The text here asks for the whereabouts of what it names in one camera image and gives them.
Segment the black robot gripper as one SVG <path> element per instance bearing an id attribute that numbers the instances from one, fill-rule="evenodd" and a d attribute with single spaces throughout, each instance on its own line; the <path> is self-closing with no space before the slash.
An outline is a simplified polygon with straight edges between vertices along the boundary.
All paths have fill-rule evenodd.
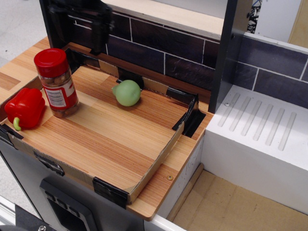
<path id="1" fill-rule="evenodd" d="M 50 45 L 72 42 L 92 46 L 100 54 L 113 27 L 112 8 L 101 0 L 48 0 L 47 34 Z"/>

